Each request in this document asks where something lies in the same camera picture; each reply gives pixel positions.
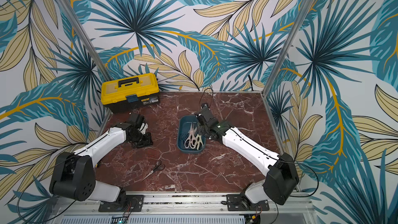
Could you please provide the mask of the teal plastic storage box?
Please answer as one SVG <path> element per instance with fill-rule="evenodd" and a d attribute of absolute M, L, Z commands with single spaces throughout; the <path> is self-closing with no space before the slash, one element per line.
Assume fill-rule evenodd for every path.
<path fill-rule="evenodd" d="M 199 134 L 195 115 L 183 116 L 179 122 L 177 147 L 183 153 L 199 154 L 205 148 L 206 138 Z"/>

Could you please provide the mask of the pink handled kitchen scissors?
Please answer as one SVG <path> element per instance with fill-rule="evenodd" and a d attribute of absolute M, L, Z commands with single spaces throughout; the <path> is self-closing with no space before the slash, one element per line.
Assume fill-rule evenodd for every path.
<path fill-rule="evenodd" d="M 187 138 L 186 138 L 186 140 L 184 142 L 184 147 L 185 148 L 190 148 L 190 149 L 195 149 L 196 142 L 197 142 L 197 139 L 195 137 L 195 129 L 193 127 L 193 124 L 191 124 L 189 133 L 188 133 Z"/>

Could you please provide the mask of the thin black scissors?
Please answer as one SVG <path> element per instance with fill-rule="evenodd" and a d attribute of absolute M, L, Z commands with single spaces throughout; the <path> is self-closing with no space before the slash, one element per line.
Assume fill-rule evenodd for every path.
<path fill-rule="evenodd" d="M 144 181 L 146 178 L 151 176 L 153 173 L 155 173 L 157 171 L 162 171 L 164 169 L 165 169 L 165 164 L 163 164 L 161 160 L 158 160 L 155 163 L 155 166 L 153 167 L 153 169 L 142 179 L 142 181 Z"/>

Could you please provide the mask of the cream handled kitchen scissors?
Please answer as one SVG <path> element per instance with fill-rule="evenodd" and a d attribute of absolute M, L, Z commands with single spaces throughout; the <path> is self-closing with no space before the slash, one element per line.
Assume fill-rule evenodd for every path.
<path fill-rule="evenodd" d="M 199 134 L 199 132 L 196 134 L 195 138 L 192 139 L 190 147 L 191 149 L 196 149 L 196 150 L 199 150 L 200 148 L 203 147 L 202 137 Z"/>

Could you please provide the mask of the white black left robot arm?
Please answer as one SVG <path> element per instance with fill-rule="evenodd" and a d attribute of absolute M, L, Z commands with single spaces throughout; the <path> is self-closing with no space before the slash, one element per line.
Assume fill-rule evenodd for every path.
<path fill-rule="evenodd" d="M 122 204 L 126 193 L 121 187 L 96 180 L 94 168 L 115 147 L 131 143 L 134 148 L 153 144 L 144 116 L 130 114 L 99 138 L 74 152 L 62 152 L 56 159 L 49 191 L 76 201 L 102 201 Z"/>

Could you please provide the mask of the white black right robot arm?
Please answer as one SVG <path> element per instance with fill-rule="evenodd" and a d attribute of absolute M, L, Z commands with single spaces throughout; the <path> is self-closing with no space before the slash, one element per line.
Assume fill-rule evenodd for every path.
<path fill-rule="evenodd" d="M 226 120 L 218 121 L 206 103 L 195 116 L 201 135 L 235 150 L 265 176 L 264 180 L 251 183 L 241 192 L 237 205 L 250 209 L 268 200 L 279 205 L 286 203 L 299 183 L 294 159 L 289 154 L 280 155 L 266 149 Z"/>

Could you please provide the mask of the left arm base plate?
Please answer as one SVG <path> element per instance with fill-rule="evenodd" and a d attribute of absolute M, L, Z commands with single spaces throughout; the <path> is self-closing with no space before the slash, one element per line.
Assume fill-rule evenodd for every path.
<path fill-rule="evenodd" d="M 144 195 L 126 195 L 125 200 L 118 202 L 101 202 L 98 211 L 100 213 L 110 212 L 133 212 L 142 211 L 144 203 Z"/>

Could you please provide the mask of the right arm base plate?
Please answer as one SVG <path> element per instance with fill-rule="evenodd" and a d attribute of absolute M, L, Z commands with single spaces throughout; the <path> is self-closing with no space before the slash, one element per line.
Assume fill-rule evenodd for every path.
<path fill-rule="evenodd" d="M 230 212 L 241 212 L 241 211 L 269 211 L 269 204 L 267 200 L 260 201 L 258 203 L 251 203 L 242 194 L 229 194 L 226 195 L 226 200 L 221 202 L 226 205 Z"/>

